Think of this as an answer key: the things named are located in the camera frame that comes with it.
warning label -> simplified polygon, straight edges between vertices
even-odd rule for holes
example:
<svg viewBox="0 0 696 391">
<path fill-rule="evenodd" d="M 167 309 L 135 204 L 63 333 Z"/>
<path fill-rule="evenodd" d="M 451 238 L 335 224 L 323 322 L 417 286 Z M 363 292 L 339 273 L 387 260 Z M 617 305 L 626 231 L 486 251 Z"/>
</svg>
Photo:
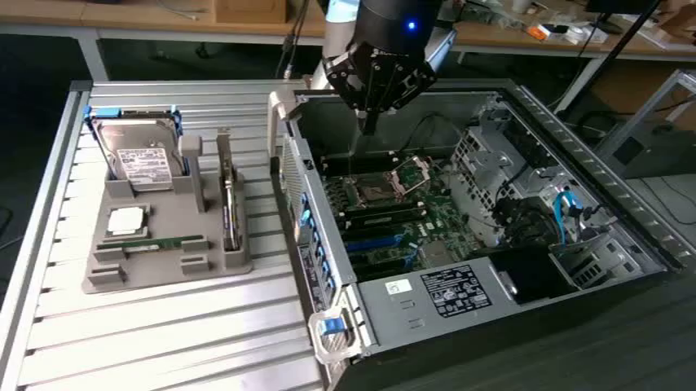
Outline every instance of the warning label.
<svg viewBox="0 0 696 391">
<path fill-rule="evenodd" d="M 120 166 L 133 185 L 172 181 L 164 148 L 120 149 Z"/>
<path fill-rule="evenodd" d="M 443 318 L 493 305 L 469 265 L 421 275 L 421 279 Z"/>
</svg>

cardboard box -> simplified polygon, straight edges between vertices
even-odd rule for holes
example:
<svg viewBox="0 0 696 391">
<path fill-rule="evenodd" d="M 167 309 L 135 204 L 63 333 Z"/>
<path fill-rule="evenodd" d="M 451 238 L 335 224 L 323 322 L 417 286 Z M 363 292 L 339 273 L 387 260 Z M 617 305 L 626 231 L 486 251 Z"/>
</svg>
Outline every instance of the cardboard box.
<svg viewBox="0 0 696 391">
<path fill-rule="evenodd" d="M 220 23 L 284 23 L 287 0 L 214 0 Z"/>
</svg>

aluminum workbench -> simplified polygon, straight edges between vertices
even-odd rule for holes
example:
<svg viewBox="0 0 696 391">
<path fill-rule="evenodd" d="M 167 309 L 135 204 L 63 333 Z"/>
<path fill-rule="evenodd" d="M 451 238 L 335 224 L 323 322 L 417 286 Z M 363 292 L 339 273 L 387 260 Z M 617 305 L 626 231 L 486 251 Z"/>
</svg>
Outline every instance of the aluminum workbench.
<svg viewBox="0 0 696 391">
<path fill-rule="evenodd" d="M 73 83 L 0 314 L 2 391 L 322 389 L 266 152 L 267 95 L 280 83 Z M 83 126 L 87 104 L 175 104 L 184 132 L 203 138 L 203 170 L 218 164 L 218 128 L 231 128 L 247 179 L 250 274 L 81 292 L 107 169 Z"/>
</svg>

desk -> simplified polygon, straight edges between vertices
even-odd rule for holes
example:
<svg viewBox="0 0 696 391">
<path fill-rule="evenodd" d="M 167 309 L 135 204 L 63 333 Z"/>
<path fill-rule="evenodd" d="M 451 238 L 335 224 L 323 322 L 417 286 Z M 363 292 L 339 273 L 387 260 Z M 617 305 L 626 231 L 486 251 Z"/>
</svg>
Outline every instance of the desk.
<svg viewBox="0 0 696 391">
<path fill-rule="evenodd" d="M 191 8 L 202 2 L 167 0 L 173 6 Z M 545 0 L 556 7 L 568 7 L 562 0 Z M 212 8 L 212 0 L 203 0 Z M 83 0 L 0 0 L 0 33 L 71 37 L 77 40 L 95 81 L 107 81 L 99 40 L 141 39 L 156 41 L 235 42 L 275 44 L 283 42 L 294 16 L 282 24 L 216 23 L 214 15 L 199 14 L 199 20 L 188 20 L 156 6 L 155 0 L 131 0 L 121 5 L 93 4 Z M 568 42 L 538 42 L 526 33 L 503 30 L 495 25 L 459 23 L 453 51 L 511 55 L 577 56 L 578 46 Z M 302 29 L 300 45 L 320 46 L 324 35 L 322 11 L 311 1 L 307 20 Z M 588 45 L 584 68 L 557 109 L 565 108 L 585 85 L 617 42 L 609 37 L 602 45 Z M 636 37 L 626 45 L 620 59 L 650 61 L 696 61 L 693 52 L 668 51 L 645 38 Z"/>
</svg>

motherboard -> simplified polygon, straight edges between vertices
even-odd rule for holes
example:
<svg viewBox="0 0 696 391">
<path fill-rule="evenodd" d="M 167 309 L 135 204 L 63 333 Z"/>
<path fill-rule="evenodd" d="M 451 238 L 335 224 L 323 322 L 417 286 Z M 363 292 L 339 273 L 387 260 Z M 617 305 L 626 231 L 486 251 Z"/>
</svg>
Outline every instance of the motherboard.
<svg viewBox="0 0 696 391">
<path fill-rule="evenodd" d="M 463 261 L 481 248 L 426 157 L 327 177 L 324 191 L 359 281 Z"/>
</svg>

